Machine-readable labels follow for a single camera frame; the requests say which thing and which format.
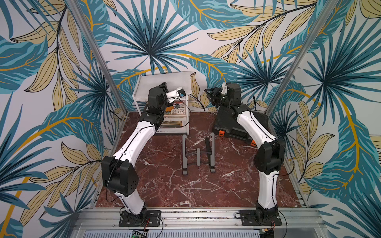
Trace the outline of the silver laptop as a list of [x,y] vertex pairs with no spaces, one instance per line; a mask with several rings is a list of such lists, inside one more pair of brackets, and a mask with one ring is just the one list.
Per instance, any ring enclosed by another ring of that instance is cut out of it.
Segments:
[[139,88],[151,89],[161,83],[166,82],[169,91],[179,87],[184,88],[187,93],[191,91],[191,73],[176,72],[142,76],[139,82]]

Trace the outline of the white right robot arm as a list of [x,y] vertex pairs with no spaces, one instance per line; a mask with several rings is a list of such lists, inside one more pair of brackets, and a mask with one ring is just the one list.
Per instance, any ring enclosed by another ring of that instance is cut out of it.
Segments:
[[205,89],[210,103],[217,108],[213,132],[220,137],[233,137],[257,147],[254,164],[259,172],[259,196],[256,208],[240,210],[243,226],[280,226],[276,184],[284,161],[285,142],[272,135],[255,113],[241,100],[241,87],[223,83],[221,87]]

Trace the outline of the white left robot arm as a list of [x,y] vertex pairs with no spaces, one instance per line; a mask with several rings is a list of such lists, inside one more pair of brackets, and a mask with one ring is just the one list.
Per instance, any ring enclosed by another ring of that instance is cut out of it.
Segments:
[[133,223],[142,224],[148,218],[146,204],[137,190],[139,177],[135,165],[146,143],[164,121],[169,106],[168,92],[165,82],[149,90],[147,108],[132,135],[114,155],[104,157],[101,163],[103,185],[121,200],[127,218]]

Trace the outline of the black laptop stand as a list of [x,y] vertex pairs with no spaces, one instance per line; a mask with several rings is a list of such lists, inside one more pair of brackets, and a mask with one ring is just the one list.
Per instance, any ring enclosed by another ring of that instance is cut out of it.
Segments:
[[[197,165],[198,167],[201,164],[207,164],[211,173],[216,172],[215,168],[215,134],[212,132],[210,138],[205,138],[205,150],[197,148],[193,151],[187,150],[186,144],[187,135],[182,135],[182,175],[186,176],[188,174],[188,166]],[[188,162],[188,157],[196,156],[196,162]]]

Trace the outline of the black tool case orange latches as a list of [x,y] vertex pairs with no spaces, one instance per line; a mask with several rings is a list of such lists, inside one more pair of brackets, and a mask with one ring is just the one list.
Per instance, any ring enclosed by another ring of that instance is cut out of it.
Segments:
[[[258,121],[264,128],[264,131],[270,134],[268,130],[268,116],[258,111],[251,111],[252,117]],[[228,107],[220,106],[212,129],[214,134],[225,138],[235,138],[244,141],[246,144],[256,147],[254,139],[233,117],[232,111]]]

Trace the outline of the white metal shelf rack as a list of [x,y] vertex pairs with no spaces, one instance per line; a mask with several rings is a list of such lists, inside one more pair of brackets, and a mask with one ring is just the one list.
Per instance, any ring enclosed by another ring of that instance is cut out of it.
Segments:
[[141,77],[142,76],[138,77],[137,84],[133,92],[133,100],[139,114],[144,119],[149,121],[151,124],[155,125],[156,131],[159,129],[159,127],[164,121],[186,121],[188,123],[188,127],[190,130],[189,99],[190,99],[191,91],[189,91],[189,94],[187,93],[187,91],[185,91],[186,96],[181,98],[180,100],[176,100],[176,101],[182,101],[186,104],[188,108],[188,112],[185,118],[164,117],[164,112],[166,108],[168,106],[171,106],[172,103],[171,104],[168,103],[168,99],[166,95],[154,95],[153,94],[154,87],[151,89],[139,88],[139,82]]

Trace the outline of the white Folio-02 book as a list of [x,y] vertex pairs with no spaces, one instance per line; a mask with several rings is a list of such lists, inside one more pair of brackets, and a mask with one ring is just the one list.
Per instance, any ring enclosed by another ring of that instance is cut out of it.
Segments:
[[186,121],[164,121],[156,133],[157,134],[188,134],[189,127]]

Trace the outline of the aluminium corner post left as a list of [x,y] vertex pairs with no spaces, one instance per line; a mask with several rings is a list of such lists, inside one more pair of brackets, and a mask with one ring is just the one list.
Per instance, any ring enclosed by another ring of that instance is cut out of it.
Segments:
[[118,92],[115,81],[114,81],[114,79],[113,79],[113,77],[112,77],[112,75],[111,75],[111,73],[107,67],[107,64],[106,64],[106,62],[105,62],[105,60],[101,54],[100,48],[98,47],[98,44],[96,43],[96,40],[95,40],[94,35],[90,29],[90,26],[86,22],[84,13],[82,12],[78,1],[68,0],[66,2],[72,11],[72,14],[73,14],[75,20],[77,21],[78,26],[82,30],[82,33],[83,33],[86,41],[88,42],[89,47],[94,54],[94,58],[96,59],[102,73],[104,74],[104,76],[105,76],[105,78],[106,78],[106,80],[110,86],[111,91],[115,94],[117,103],[121,107],[123,113],[125,115],[127,115],[128,110],[125,107],[124,100],[122,99],[122,97],[120,96],[120,94]]

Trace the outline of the aluminium corner post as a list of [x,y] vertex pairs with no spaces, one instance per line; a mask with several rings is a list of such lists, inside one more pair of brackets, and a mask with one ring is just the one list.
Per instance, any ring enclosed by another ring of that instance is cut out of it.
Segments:
[[111,91],[115,94],[117,103],[121,107],[123,113],[125,115],[127,115],[128,110],[125,107],[124,100],[122,99],[122,97],[120,96],[120,94],[118,92],[115,81],[114,81],[114,79],[113,79],[113,77],[112,77],[112,75],[111,75],[111,73],[107,67],[107,64],[106,64],[106,62],[105,62],[105,60],[101,54],[100,48],[98,47],[98,44],[96,43],[96,40],[95,40],[94,35],[90,29],[90,26],[86,22],[84,13],[82,12],[78,1],[68,0],[66,2],[72,11],[72,14],[73,14],[75,20],[77,21],[78,26],[82,30],[82,33],[83,33],[86,41],[88,42],[89,47],[94,54],[94,58],[96,59],[102,73],[104,74],[104,76],[105,76],[105,78],[106,78],[106,80],[110,86]]
[[338,2],[339,1],[327,1],[327,3],[324,5],[321,15],[317,17],[316,23],[313,25],[311,32],[306,36],[304,43],[301,45],[301,49],[298,51],[283,81],[279,84],[279,87],[276,93],[274,94],[274,97],[272,98],[270,105],[266,109],[265,113],[268,116],[270,116],[274,112],[275,106],[280,97],[282,96],[282,93],[287,87],[289,81],[291,80],[291,77],[293,76],[295,70],[302,61],[303,57],[307,54],[311,45],[313,44],[313,42],[319,35],[321,29],[323,28],[325,22],[327,21],[327,18],[330,16],[331,12],[334,10]]

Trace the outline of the aluminium corner post right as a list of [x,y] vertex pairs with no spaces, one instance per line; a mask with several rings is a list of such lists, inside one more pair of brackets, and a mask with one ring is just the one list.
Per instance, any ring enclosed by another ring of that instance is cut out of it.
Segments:
[[283,81],[279,84],[279,87],[276,93],[274,94],[274,97],[272,98],[270,105],[266,109],[265,113],[268,116],[270,116],[274,112],[275,106],[280,97],[282,96],[282,93],[287,87],[289,81],[291,80],[291,77],[293,76],[295,70],[302,61],[303,57],[307,54],[311,45],[313,44],[313,42],[319,35],[321,29],[323,28],[325,22],[327,21],[327,18],[330,16],[331,12],[334,10],[338,2],[339,1],[327,1],[327,3],[324,5],[321,15],[317,17],[316,23],[313,25],[311,32],[306,36],[304,43],[301,45],[301,49],[298,51]]

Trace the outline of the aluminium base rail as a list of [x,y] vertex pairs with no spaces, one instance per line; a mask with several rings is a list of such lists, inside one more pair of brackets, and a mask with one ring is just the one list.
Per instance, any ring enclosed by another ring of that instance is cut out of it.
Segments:
[[328,238],[327,227],[314,208],[280,208],[280,225],[244,226],[238,208],[160,208],[159,226],[121,227],[118,208],[90,209],[79,214],[73,238],[130,238],[134,231],[148,238]]

